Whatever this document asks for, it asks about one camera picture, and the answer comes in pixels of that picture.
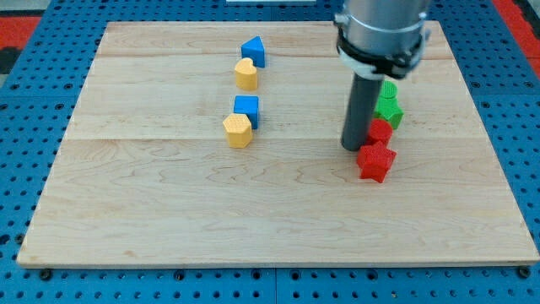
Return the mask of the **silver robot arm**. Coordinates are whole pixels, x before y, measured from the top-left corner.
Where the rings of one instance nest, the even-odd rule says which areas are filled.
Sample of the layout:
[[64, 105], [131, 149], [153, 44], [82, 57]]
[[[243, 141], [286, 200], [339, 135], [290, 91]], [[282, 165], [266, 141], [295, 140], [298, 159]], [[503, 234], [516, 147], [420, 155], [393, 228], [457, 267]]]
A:
[[334, 15], [337, 52], [358, 76], [404, 79], [422, 56], [430, 0], [346, 0]]

